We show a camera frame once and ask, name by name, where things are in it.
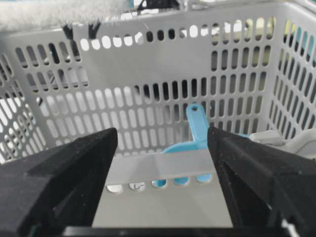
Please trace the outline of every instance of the blue plastic object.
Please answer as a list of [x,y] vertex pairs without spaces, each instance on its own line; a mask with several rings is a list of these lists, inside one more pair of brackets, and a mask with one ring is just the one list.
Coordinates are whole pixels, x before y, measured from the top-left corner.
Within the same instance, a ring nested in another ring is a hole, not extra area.
[[[208,121],[206,120],[204,108],[201,105],[194,103],[187,107],[186,114],[189,120],[193,141],[182,142],[170,146],[162,152],[163,154],[207,149],[207,131],[209,125]],[[197,180],[200,182],[207,182],[210,179],[210,174],[200,175],[197,177]],[[188,177],[174,179],[174,182],[177,185],[184,185],[188,181]],[[155,185],[158,187],[163,187],[165,184],[165,180],[155,181]]]
[[128,5],[130,8],[134,8],[134,0],[128,0]]
[[191,104],[186,109],[192,133],[192,142],[182,142],[172,145],[162,153],[185,152],[207,149],[207,130],[209,128],[204,108],[199,104]]

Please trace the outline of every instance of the white plastic part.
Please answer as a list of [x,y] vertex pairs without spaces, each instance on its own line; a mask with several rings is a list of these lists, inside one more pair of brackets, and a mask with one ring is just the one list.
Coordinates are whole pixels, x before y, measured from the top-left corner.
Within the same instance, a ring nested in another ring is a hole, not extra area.
[[278,131],[272,130],[251,134],[249,138],[305,158],[316,158],[316,129],[303,131],[290,140],[283,140]]
[[249,136],[249,139],[266,145],[282,146],[284,144],[282,135],[279,131],[275,130],[253,133]]
[[209,183],[190,177],[185,186],[167,180],[162,189],[145,182],[119,192],[104,189],[92,226],[103,228],[233,227],[217,175]]
[[216,174],[209,150],[114,158],[106,185]]
[[316,129],[301,132],[293,139],[285,141],[280,149],[309,159],[316,158]]

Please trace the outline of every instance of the blue handle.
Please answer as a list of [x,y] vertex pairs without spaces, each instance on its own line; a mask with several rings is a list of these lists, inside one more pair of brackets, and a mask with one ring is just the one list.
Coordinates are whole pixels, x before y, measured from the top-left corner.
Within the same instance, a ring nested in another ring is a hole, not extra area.
[[199,104],[191,104],[186,109],[187,117],[193,140],[195,142],[207,141],[207,130],[209,128],[204,108]]

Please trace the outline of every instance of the blue plastic spatula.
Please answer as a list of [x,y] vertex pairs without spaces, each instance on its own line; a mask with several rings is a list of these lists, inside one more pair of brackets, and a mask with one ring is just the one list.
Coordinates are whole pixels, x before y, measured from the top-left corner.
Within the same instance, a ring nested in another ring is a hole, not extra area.
[[[190,130],[193,137],[191,142],[182,142],[166,148],[162,153],[175,153],[195,150],[207,149],[207,131],[209,128],[206,120],[204,108],[199,104],[191,104],[186,109],[187,118],[189,120]],[[197,180],[200,182],[207,182],[211,178],[210,174],[200,175]],[[188,182],[189,178],[177,178],[174,180],[175,184],[184,185]],[[155,185],[163,187],[166,180],[155,181]]]

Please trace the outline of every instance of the fuzzy white towel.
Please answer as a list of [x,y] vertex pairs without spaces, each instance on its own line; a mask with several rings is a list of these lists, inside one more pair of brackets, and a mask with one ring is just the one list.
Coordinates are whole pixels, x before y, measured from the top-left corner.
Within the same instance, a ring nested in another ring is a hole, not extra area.
[[0,31],[27,31],[118,19],[127,0],[0,1]]

